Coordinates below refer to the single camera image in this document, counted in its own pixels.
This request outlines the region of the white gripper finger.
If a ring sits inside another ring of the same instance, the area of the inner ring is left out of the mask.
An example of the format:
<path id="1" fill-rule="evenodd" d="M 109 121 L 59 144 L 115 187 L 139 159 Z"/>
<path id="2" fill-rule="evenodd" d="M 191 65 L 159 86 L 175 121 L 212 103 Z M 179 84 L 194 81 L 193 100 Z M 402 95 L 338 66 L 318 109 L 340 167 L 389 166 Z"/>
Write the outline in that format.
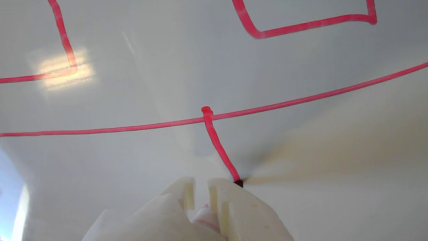
<path id="1" fill-rule="evenodd" d="M 264 201 L 223 178 L 208 180 L 210 208 L 229 241 L 293 241 L 277 213 Z"/>
<path id="2" fill-rule="evenodd" d="M 197 241 L 187 212 L 194 210 L 194 177 L 173 181 L 134 213 L 104 210 L 84 241 Z"/>

